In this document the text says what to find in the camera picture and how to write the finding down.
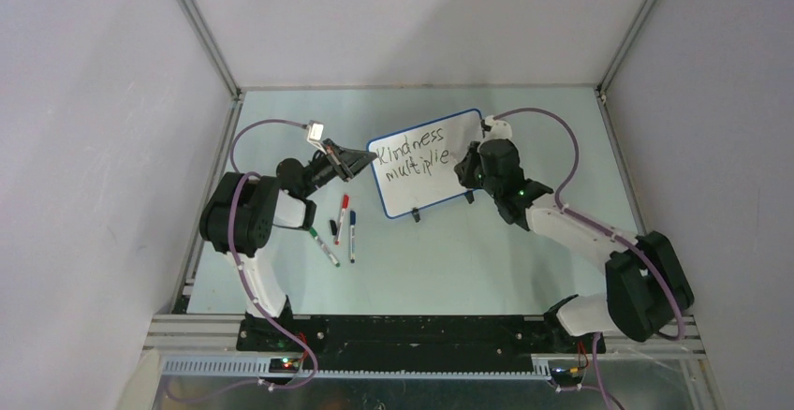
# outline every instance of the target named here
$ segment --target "green marker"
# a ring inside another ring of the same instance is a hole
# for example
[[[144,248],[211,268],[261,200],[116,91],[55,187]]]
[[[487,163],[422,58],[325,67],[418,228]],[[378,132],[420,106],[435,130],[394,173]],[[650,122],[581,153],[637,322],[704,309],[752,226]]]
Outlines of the green marker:
[[[331,260],[333,266],[339,267],[339,260],[337,260],[336,256],[328,249],[328,245],[320,239],[320,236],[317,235],[317,231],[313,227],[309,227],[309,233],[312,234],[312,238],[315,239],[315,242],[320,245],[320,249],[323,250],[323,253]]]

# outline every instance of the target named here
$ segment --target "white table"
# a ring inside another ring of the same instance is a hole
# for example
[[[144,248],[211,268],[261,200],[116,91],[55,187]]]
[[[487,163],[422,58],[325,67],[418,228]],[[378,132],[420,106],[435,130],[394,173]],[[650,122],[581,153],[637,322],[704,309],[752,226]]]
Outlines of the white table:
[[[572,207],[636,230],[604,122],[587,87],[357,89],[256,91],[245,95],[238,130],[265,118],[324,123],[324,138],[363,149],[370,139],[451,113],[478,108],[483,115],[518,107],[559,114],[581,146],[577,176],[564,193]],[[508,117],[524,172],[555,188],[567,175],[573,149],[565,130],[542,115]],[[237,165],[274,175],[278,162],[313,153],[303,132],[266,124],[243,136]],[[337,315],[536,315],[574,293],[605,289],[603,276],[565,248],[508,226],[484,192],[474,204],[457,198],[410,217],[389,220],[370,170],[350,183],[333,180],[310,196],[315,228],[331,242],[341,196],[358,215],[357,263],[334,268],[305,232],[274,229],[272,253],[295,313]],[[346,236],[331,249],[347,259]],[[192,314],[241,314],[238,276],[206,243],[188,307]]]

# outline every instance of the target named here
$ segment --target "marker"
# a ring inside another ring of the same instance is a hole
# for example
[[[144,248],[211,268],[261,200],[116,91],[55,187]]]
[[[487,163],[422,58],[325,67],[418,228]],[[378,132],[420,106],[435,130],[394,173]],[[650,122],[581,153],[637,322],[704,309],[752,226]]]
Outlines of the marker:
[[[345,196],[342,197],[342,209],[339,211],[339,223],[336,227],[339,229],[336,232],[336,236],[333,238],[333,244],[339,244],[339,238],[342,237],[342,222],[345,221],[345,211],[347,210],[347,204],[350,203],[350,197],[345,193]]]
[[[356,211],[350,211],[350,263],[356,263]]]
[[[320,245],[320,249],[323,250],[323,253],[331,260],[333,266],[339,267],[339,260],[337,260],[336,256],[328,249],[328,245],[320,239],[320,236],[317,235],[317,231],[313,227],[309,227],[309,233],[312,234],[312,238],[315,239],[315,242]]]

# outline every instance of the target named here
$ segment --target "whiteboard with blue border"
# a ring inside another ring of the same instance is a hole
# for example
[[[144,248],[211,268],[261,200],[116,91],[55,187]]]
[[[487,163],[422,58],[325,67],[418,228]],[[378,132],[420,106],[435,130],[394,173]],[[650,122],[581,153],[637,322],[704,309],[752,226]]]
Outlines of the whiteboard with blue border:
[[[388,218],[466,193],[454,168],[469,143],[482,140],[480,120],[479,110],[464,110],[367,143],[367,150],[377,154],[373,174]]]

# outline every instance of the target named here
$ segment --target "white wall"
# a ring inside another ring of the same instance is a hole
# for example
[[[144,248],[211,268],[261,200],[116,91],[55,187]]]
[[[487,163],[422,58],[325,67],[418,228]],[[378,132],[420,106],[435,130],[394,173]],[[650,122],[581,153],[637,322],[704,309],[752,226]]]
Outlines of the white wall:
[[[0,0],[0,408],[112,408],[229,98],[175,0]]]
[[[197,0],[243,86],[595,84],[642,0]]]
[[[730,409],[791,408],[794,0],[661,0],[608,92]]]

